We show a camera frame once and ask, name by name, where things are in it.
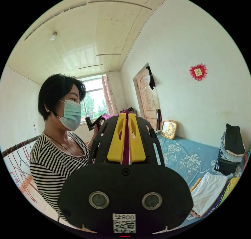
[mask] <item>wooden door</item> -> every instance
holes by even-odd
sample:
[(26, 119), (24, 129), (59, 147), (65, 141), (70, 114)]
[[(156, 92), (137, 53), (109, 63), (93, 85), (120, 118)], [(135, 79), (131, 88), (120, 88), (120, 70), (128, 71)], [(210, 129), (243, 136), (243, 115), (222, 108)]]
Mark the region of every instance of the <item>wooden door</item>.
[(138, 74), (136, 82), (144, 112), (144, 116), (142, 117), (150, 122), (152, 128), (156, 131), (156, 109), (160, 108), (160, 106), (156, 88), (154, 87), (154, 89), (152, 90), (149, 86), (150, 76), (149, 70), (147, 68)]

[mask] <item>qr code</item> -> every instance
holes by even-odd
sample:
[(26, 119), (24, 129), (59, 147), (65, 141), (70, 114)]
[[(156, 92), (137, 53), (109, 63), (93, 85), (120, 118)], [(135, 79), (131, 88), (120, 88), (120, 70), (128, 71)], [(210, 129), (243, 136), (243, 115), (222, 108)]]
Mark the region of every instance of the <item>qr code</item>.
[(136, 221), (113, 221), (114, 233), (136, 233)]

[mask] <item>tree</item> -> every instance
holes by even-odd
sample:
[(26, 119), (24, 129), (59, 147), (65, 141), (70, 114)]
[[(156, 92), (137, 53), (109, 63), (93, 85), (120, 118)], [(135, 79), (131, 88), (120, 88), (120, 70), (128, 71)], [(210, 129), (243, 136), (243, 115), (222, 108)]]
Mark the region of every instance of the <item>tree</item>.
[(104, 113), (107, 113), (107, 106), (105, 104), (105, 100), (102, 100), (102, 106), (98, 107), (98, 114), (102, 115)]
[(94, 110), (94, 105), (94, 99), (90, 96), (90, 93), (87, 93), (84, 102), (81, 102), (82, 116), (89, 116)]

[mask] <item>curtain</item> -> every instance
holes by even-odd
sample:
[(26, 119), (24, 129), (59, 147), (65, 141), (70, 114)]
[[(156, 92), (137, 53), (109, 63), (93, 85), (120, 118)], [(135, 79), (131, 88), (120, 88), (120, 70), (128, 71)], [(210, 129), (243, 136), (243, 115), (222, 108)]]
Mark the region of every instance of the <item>curtain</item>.
[(102, 76), (102, 84), (104, 89), (105, 102), (109, 115), (118, 114), (108, 75)]

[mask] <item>necklace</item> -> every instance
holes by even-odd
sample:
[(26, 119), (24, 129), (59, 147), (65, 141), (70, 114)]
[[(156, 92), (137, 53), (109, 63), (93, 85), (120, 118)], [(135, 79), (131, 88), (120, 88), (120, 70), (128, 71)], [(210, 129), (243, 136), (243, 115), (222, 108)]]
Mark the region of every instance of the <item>necklace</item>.
[[(59, 142), (57, 142), (55, 139), (53, 139), (52, 137), (50, 137), (52, 140), (54, 140), (56, 143), (58, 143), (60, 146), (62, 146), (64, 149), (66, 149), (69, 153), (71, 153), (67, 148), (65, 148), (62, 144), (60, 144)], [(72, 142), (74, 143), (74, 145), (77, 147), (77, 149), (80, 151), (80, 153), (82, 155), (84, 155), (84, 153), (78, 148), (78, 146), (75, 144), (75, 142), (73, 141), (73, 139), (70, 137), (70, 139), (72, 140)]]

